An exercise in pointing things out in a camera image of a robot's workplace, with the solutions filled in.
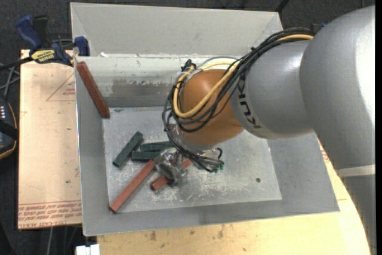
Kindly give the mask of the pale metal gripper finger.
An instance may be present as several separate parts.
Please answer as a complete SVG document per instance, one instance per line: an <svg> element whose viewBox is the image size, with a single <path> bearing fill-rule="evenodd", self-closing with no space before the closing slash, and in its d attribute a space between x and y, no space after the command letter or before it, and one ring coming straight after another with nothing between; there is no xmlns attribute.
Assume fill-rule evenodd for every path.
<svg viewBox="0 0 382 255"><path fill-rule="evenodd" d="M155 167L158 171L162 173L169 173L172 169L172 153L162 152L154 160Z"/></svg>
<svg viewBox="0 0 382 255"><path fill-rule="evenodd" d="M187 170L172 170L168 175L168 185L171 187L181 186L187 180Z"/></svg>

